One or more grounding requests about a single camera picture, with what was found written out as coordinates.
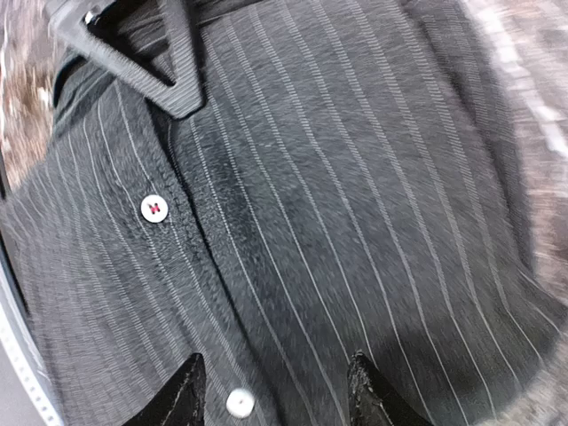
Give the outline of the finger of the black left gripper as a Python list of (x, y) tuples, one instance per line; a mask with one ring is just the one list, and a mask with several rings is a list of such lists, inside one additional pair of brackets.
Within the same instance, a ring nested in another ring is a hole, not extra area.
[(183, 119), (198, 110), (203, 105), (203, 95), (194, 51), (193, 22), (185, 3), (157, 3), (174, 74), (169, 80), (152, 72), (122, 43), (110, 41), (105, 30), (94, 30), (100, 19), (114, 8), (113, 1), (49, 1), (44, 7), (50, 26), (61, 40), (163, 111)]

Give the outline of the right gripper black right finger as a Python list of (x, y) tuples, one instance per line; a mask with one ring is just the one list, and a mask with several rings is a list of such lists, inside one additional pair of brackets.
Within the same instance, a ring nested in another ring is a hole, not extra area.
[(431, 426), (362, 351), (351, 357), (348, 384), (351, 426)]

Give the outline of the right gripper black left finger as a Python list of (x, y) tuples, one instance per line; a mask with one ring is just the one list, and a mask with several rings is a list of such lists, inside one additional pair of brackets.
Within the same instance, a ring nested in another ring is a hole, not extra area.
[(124, 426), (203, 426), (206, 379), (203, 357), (193, 353)]

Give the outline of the black pinstriped long sleeve shirt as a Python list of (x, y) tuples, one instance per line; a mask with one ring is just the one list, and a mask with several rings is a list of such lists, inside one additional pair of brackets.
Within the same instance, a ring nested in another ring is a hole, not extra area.
[[(94, 30), (174, 77), (159, 1)], [(431, 425), (500, 419), (556, 360), (518, 144), (461, 1), (183, 1), (176, 119), (67, 44), (1, 225), (67, 425), (124, 425), (193, 354), (204, 425), (351, 425), (362, 351)]]

